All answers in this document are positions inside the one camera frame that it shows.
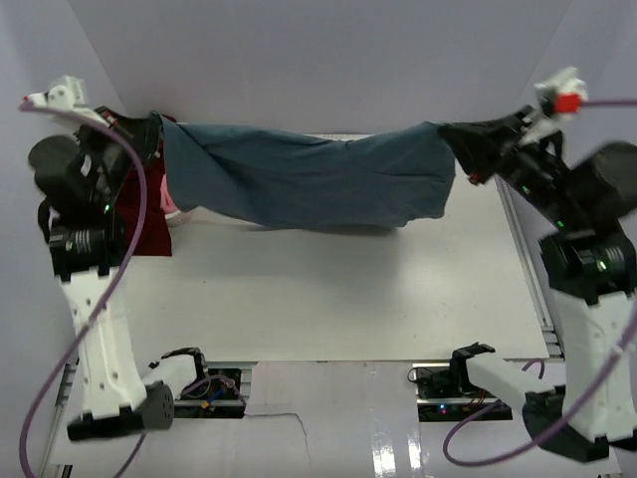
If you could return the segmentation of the teal blue t shirt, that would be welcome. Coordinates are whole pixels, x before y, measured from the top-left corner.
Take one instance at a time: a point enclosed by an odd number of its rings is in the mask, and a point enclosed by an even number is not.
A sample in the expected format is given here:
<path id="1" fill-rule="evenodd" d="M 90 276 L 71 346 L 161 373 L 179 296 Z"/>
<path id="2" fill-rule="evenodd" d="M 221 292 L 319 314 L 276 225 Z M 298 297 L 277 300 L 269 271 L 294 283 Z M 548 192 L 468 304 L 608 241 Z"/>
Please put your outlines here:
<path id="1" fill-rule="evenodd" d="M 163 122 L 168 191 L 273 229 L 399 228 L 439 219 L 456 159 L 434 123 L 355 140 L 245 125 Z"/>

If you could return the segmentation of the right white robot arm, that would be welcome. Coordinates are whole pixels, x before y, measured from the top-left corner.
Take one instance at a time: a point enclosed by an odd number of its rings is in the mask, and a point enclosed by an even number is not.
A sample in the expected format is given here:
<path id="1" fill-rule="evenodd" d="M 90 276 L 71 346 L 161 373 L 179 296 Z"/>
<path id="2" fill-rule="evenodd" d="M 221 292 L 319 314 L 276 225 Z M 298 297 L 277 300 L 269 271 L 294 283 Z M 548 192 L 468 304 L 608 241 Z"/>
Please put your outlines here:
<path id="1" fill-rule="evenodd" d="M 621 226 L 636 208 L 636 147 L 609 141 L 575 166 L 542 112 L 441 126 L 471 182 L 498 177 L 554 226 L 539 243 L 559 308 L 565 382 L 553 386 L 484 344 L 455 350 L 433 373 L 444 390 L 478 390 L 519 413 L 531 446 L 589 463 L 636 447 L 628 350 L 636 334 L 636 249 Z"/>

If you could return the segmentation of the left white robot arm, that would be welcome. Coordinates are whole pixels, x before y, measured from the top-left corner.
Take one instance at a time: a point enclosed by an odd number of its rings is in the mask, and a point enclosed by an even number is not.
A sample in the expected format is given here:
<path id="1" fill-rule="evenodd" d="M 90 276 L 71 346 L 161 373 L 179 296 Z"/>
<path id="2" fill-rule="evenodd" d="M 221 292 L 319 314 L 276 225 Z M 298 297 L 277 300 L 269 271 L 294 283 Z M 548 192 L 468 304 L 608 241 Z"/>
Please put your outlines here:
<path id="1" fill-rule="evenodd" d="M 83 404 L 67 426 L 73 442 L 168 429 L 174 400 L 198 397 L 210 372 L 197 348 L 163 355 L 149 374 L 136 367 L 129 335 L 123 274 L 157 221 L 161 159 L 157 115 L 128 119 L 107 108 L 85 114 L 57 111 L 74 134 L 36 143 L 28 162 L 44 196 L 38 221 L 55 278 L 68 301 L 76 333 Z"/>

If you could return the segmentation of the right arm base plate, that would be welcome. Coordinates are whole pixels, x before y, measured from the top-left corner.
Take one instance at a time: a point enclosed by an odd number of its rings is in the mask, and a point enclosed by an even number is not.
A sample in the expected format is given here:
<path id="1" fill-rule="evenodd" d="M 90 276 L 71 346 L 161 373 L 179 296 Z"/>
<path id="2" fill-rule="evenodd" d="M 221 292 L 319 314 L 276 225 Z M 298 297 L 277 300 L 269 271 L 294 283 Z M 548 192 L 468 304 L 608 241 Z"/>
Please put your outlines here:
<path id="1" fill-rule="evenodd" d="M 449 368 L 441 363 L 415 363 L 406 378 L 415 386 L 420 423 L 460 422 L 497 402 L 481 389 L 461 391 L 452 383 Z"/>

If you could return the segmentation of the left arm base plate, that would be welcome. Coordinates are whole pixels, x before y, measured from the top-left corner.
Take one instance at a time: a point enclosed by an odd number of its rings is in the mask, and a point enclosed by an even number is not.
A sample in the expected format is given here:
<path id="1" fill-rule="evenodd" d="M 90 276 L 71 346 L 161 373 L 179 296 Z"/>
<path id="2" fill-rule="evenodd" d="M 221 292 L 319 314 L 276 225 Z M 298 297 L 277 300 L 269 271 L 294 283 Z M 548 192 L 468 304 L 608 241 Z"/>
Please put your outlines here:
<path id="1" fill-rule="evenodd" d="M 238 364 L 234 367 L 209 368 L 210 375 L 224 375 L 233 381 L 245 401 L 248 401 L 252 383 L 252 367 Z M 180 397 L 174 406 L 176 419 L 241 419 L 245 405 L 234 389 L 220 378 L 199 385 Z"/>

